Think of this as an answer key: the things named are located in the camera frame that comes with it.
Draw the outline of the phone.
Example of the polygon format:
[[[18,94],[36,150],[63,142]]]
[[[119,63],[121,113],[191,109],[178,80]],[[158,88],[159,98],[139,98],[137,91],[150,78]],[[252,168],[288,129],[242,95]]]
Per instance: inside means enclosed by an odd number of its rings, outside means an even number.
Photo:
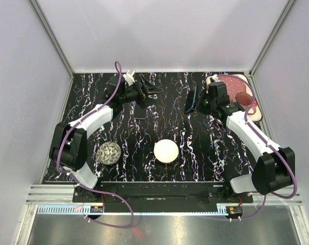
[[[198,100],[198,87],[195,85],[187,94],[185,103],[185,114],[190,114],[195,111]]]

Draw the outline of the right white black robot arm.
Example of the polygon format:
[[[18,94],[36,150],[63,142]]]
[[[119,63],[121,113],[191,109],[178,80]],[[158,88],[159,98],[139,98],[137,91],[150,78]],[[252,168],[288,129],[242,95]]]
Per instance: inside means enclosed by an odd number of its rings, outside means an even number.
[[[212,115],[239,137],[256,160],[252,173],[230,179],[229,186],[223,189],[226,201],[235,202],[244,192],[276,194],[288,186],[293,186],[288,198],[296,194],[294,151],[271,140],[250,120],[247,110],[238,102],[231,102],[224,82],[211,82],[203,90],[198,87],[190,90],[185,113],[192,112]]]

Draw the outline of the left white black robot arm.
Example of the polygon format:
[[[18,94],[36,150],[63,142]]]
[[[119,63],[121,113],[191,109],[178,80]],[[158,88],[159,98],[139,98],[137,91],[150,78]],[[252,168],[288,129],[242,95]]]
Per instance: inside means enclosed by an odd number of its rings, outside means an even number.
[[[83,195],[90,202],[100,199],[101,189],[96,186],[98,178],[87,164],[88,138],[113,120],[125,103],[135,102],[144,109],[156,102],[154,95],[163,92],[144,75],[135,73],[129,70],[123,75],[111,77],[100,104],[79,119],[70,123],[60,122],[55,127],[49,158],[56,163],[59,173],[71,174],[86,187]]]

